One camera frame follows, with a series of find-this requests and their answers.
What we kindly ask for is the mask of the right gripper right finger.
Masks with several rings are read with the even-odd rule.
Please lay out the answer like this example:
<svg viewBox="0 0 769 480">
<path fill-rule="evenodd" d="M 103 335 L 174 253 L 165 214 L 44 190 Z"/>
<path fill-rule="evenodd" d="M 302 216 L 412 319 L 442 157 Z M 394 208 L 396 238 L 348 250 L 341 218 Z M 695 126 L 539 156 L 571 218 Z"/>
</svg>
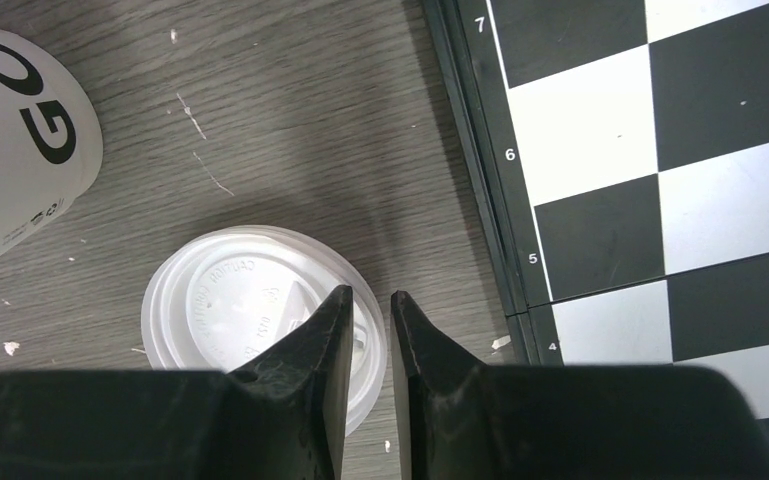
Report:
<svg viewBox="0 0 769 480">
<path fill-rule="evenodd" d="M 769 479 L 739 390 L 696 366 L 489 365 L 390 300 L 406 479 Z"/>
</svg>

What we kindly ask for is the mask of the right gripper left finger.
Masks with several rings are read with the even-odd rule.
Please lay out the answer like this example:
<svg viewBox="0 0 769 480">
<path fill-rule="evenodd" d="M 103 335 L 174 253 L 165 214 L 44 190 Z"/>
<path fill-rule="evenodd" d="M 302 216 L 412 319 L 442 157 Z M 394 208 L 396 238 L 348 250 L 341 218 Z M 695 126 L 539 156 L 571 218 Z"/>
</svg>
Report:
<svg viewBox="0 0 769 480">
<path fill-rule="evenodd" d="M 337 479 L 353 292 L 231 371 L 0 372 L 0 479 Z"/>
</svg>

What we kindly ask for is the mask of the white paper coffee cup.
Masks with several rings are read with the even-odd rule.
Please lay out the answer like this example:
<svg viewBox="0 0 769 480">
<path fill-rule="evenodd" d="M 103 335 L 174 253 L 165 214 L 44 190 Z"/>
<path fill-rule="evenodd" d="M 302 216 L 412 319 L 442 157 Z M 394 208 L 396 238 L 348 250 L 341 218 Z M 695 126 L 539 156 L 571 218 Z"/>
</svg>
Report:
<svg viewBox="0 0 769 480">
<path fill-rule="evenodd" d="M 0 256 L 62 215 L 96 180 L 103 139 L 78 81 L 0 30 Z"/>
</svg>

